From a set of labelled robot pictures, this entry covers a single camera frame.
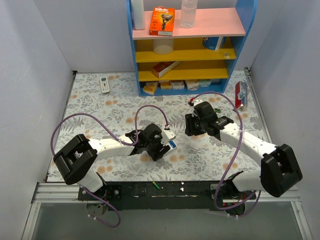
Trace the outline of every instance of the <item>pink shelf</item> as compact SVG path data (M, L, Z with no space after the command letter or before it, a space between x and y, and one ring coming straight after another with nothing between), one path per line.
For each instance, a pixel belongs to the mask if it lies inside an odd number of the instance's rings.
M152 11L145 11L145 29L133 30L133 40L155 38L199 38L199 37L231 37L245 36L246 31L235 8L197 9L195 25L192 28L180 26L181 10L175 10L175 20L172 36L151 36L149 26Z

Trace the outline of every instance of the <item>floral tablecloth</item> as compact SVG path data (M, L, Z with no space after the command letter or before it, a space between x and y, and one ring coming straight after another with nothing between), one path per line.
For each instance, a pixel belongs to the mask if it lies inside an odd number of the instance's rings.
M109 79L111 92L102 94L97 77ZM225 94L235 98L235 84L246 81L243 71L234 71ZM188 137L185 135L185 114L191 113L188 105L190 95L139 97L134 73L91 73L77 74L65 117L74 113L89 113L100 119L116 136L132 131L136 110L146 104L159 106L164 110L176 133L177 149L163 159L154 162L145 152L133 156L117 156L93 163L92 168L106 181L205 181L219 180L235 151L232 146L218 141L207 134ZM214 108L221 109L221 115L239 123L230 104L219 95L205 95ZM248 108L241 113L244 130L266 140L260 118L258 117L251 93L248 93ZM150 123L164 126L162 114L155 108L147 107L140 111L138 128ZM110 136L93 119L86 116L70 118L62 125L58 134L55 151L60 150L77 134L87 138L105 139ZM239 153L232 165L231 175L239 170L255 170L258 165L243 153ZM47 182L63 182L58 168L52 161Z

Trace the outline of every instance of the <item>air conditioner remote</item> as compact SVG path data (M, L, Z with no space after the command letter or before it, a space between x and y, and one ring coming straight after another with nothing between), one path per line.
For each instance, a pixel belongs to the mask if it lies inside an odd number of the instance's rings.
M110 93L110 87L107 77L100 77L100 86L101 86L101 92L103 94Z

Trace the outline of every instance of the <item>blue shelf frame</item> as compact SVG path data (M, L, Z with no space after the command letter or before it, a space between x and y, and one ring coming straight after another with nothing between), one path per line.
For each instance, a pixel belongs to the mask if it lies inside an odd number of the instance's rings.
M255 21L256 12L257 12L258 0L238 0L235 6L235 9L239 15L243 28L245 30L245 36L231 36L231 43L234 48L234 52L236 54L236 59L226 59L224 60L226 70L228 72L228 78L221 79L220 84L211 84L208 87L200 87L196 91L188 91L185 87L181 90L162 90L158 87L155 92L155 96L161 95L185 95L185 94L199 94L207 91L213 91L218 93L224 93L229 79L231 77L232 72L234 71L237 61L239 59L240 53L245 45L246 39L250 33L252 25ZM128 22L128 30L129 30L129 37L130 37L130 44L131 44L131 51L133 57L133 65L135 71L135 78L138 86L138 93L140 97L150 96L147 93L144 93L143 87L145 85L144 82L139 81L139 66L136 61L136 42L133 39L133 14L132 14L132 7L131 7L131 0L126 0L126 15L127 15L127 22Z

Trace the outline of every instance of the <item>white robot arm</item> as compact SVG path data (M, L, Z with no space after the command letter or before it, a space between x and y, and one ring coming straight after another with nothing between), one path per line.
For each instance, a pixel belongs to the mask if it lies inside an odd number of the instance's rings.
M185 133L188 136L208 133L237 147L241 131L233 120L226 116L218 117L206 101L194 100L189 105L194 107L194 111L185 115ZM240 171L229 177L222 188L232 196L245 191L267 191L274 197L280 197L303 177L292 148L286 144L276 146L243 132L239 150L255 160L260 170Z
M237 147L241 131L233 120L226 116L218 117L206 101L194 100L189 104L194 110L185 115L185 133L188 136L208 133ZM90 169L94 161L141 154L143 151L147 151L157 161L171 149L170 143L175 138L176 134L172 130L161 130L153 123L139 131L135 145L124 145L114 139L87 139L79 134L55 154L53 160L67 185L79 184L94 193L104 184L104 180ZM136 133L129 132L119 139L132 144L136 141ZM276 146L243 132L239 150L255 160L260 170L237 172L225 181L221 187L224 190L222 192L237 196L245 191L267 191L274 197L280 197L302 179L295 154L286 144Z
M143 151L157 161L170 149L176 134L169 128L161 130L151 123L138 134L136 145L124 145L114 139L87 139L83 134L75 136L57 154L53 161L67 185L79 184L94 193L103 184L103 179L91 168L96 160L115 156L131 156ZM135 131L119 137L125 143L136 141Z

